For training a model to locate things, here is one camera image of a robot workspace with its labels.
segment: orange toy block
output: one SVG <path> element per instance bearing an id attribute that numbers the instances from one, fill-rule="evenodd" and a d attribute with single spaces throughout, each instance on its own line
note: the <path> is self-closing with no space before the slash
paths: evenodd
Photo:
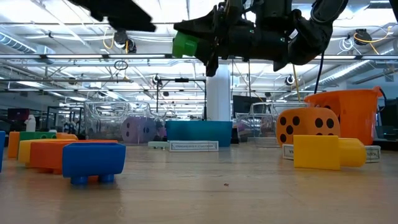
<path id="1" fill-rule="evenodd" d="M 73 139 L 78 140 L 74 134 L 57 133 L 57 139 Z"/>
<path id="2" fill-rule="evenodd" d="M 17 158 L 19 149 L 19 132 L 11 131 L 8 139 L 7 157 Z"/>
<path id="3" fill-rule="evenodd" d="M 297 108 L 283 111 L 277 120 L 277 140 L 294 144 L 293 135 L 339 136 L 340 124 L 332 110 L 327 108 Z"/>
<path id="4" fill-rule="evenodd" d="M 84 140 L 67 142 L 32 142 L 30 144 L 30 166 L 39 168 L 40 172 L 62 174 L 63 147 L 73 142 L 118 142 L 116 140 Z"/>

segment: teal bin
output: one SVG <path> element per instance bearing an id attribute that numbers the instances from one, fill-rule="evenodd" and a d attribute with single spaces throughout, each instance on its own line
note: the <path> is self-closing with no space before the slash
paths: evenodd
<path id="1" fill-rule="evenodd" d="M 56 133 L 50 133 L 50 132 L 26 132 L 26 131 L 21 131 L 19 133 L 19 140 L 24 141 L 24 140 L 34 140 L 34 139 L 56 139 L 57 134 Z"/>
<path id="2" fill-rule="evenodd" d="M 219 147 L 231 145 L 231 121 L 166 121 L 168 141 L 218 141 Z"/>

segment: green toy block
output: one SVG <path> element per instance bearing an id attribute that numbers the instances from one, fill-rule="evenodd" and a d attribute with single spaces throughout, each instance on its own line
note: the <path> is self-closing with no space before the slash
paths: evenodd
<path id="1" fill-rule="evenodd" d="M 57 134 L 56 133 L 50 133 L 50 132 L 26 132 L 26 131 L 21 131 L 19 133 L 19 140 L 24 141 L 24 140 L 33 140 L 33 139 L 56 139 Z"/>

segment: bucket handle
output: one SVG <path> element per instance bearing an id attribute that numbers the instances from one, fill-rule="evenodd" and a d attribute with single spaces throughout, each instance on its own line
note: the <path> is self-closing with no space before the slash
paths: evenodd
<path id="1" fill-rule="evenodd" d="M 377 111 L 377 113 L 380 113 L 380 112 L 382 112 L 382 111 L 384 110 L 384 108 L 385 108 L 386 105 L 387 105 L 387 97 L 386 97 L 386 94 L 384 93 L 384 91 L 381 89 L 381 87 L 377 86 L 377 87 L 375 87 L 374 89 L 375 89 L 376 91 L 379 91 L 379 92 L 383 95 L 383 97 L 384 97 L 384 107 L 381 108 L 381 110 L 378 110 L 378 111 Z"/>

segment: orange dice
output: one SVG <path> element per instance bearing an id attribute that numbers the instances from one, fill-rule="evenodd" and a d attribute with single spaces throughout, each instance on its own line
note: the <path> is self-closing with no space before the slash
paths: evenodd
<path id="1" fill-rule="evenodd" d="M 340 137 L 336 114 L 327 108 L 297 108 L 283 111 L 277 120 L 277 140 L 293 144 L 293 135 L 329 135 Z"/>

